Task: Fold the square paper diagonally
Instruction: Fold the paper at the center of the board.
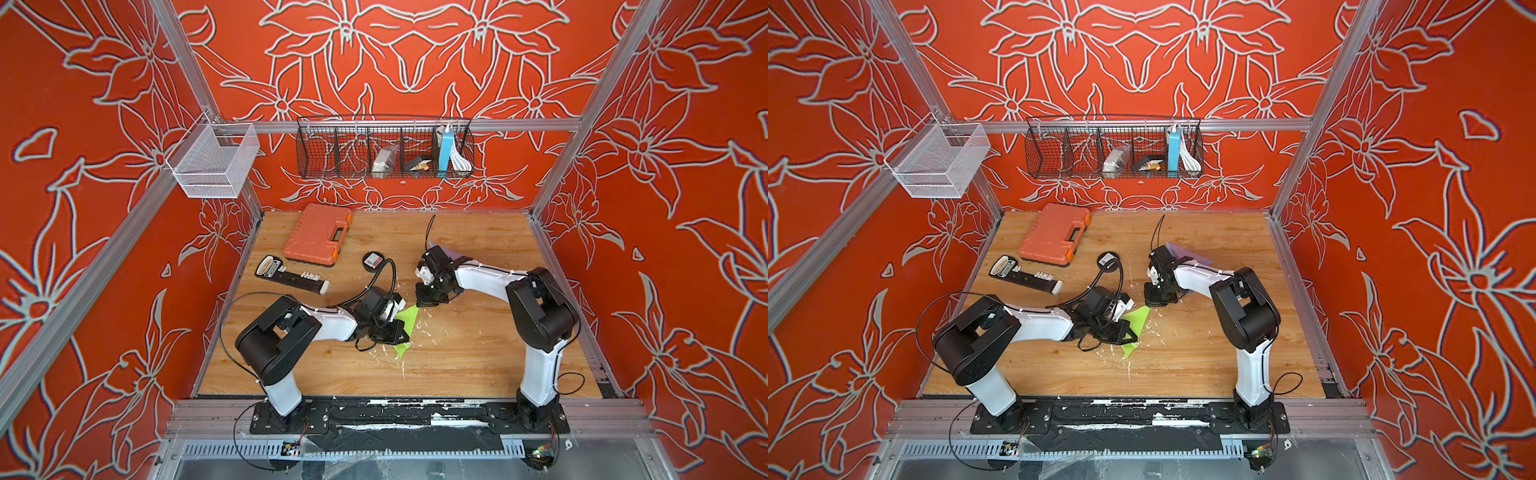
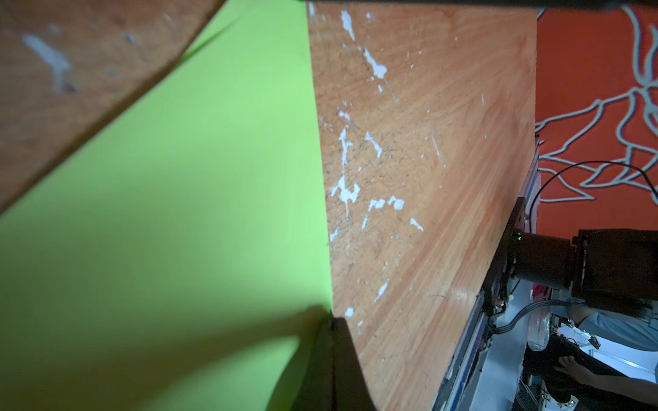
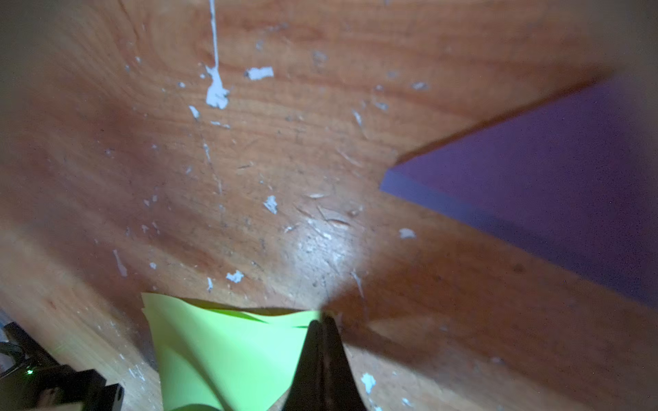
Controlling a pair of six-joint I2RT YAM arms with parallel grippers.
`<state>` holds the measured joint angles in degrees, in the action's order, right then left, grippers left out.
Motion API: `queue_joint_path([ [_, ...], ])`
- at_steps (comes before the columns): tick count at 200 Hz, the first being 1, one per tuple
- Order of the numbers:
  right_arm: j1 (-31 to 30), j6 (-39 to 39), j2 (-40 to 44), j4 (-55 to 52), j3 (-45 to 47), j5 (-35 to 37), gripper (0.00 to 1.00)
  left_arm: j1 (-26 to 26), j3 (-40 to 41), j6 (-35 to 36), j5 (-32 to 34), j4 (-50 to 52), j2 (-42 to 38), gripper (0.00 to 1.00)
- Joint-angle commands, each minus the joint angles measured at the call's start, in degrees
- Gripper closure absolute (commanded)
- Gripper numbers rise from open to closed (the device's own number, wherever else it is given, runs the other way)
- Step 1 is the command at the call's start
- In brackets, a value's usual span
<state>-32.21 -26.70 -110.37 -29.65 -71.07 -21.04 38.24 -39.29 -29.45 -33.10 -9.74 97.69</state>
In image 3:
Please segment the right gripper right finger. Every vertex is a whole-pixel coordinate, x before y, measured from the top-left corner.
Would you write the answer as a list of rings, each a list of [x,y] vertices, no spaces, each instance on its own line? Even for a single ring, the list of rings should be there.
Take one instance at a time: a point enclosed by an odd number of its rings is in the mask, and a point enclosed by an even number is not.
[[[333,317],[325,315],[321,321],[323,410],[361,410],[367,408],[359,393],[348,361],[339,328]]]

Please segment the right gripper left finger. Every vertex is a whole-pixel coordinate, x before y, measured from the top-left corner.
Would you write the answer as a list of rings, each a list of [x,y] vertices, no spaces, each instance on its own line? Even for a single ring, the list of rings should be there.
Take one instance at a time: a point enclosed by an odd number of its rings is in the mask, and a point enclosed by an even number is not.
[[[319,321],[308,326],[288,397],[283,410],[323,410],[324,399],[324,337]]]

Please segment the lime green square paper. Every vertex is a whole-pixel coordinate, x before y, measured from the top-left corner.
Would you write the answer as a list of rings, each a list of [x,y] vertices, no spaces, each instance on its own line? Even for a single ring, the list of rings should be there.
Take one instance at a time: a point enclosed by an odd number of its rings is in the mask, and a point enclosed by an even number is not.
[[[317,311],[265,315],[145,293],[166,410],[268,410],[289,390]]]

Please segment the dark purple square paper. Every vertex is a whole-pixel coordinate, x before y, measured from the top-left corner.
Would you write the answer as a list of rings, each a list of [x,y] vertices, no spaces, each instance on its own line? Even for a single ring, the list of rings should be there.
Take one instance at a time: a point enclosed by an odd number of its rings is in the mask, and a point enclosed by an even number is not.
[[[621,76],[393,166],[380,188],[657,305],[657,201]]]

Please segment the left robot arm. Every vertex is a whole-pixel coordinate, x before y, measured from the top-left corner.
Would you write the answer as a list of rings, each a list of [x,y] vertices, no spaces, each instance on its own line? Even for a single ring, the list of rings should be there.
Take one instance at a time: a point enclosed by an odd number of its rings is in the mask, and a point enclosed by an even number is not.
[[[3,410],[120,410],[124,388],[109,384],[94,369],[76,371],[61,364],[20,325],[1,327],[6,339],[1,356],[9,366],[1,370]]]

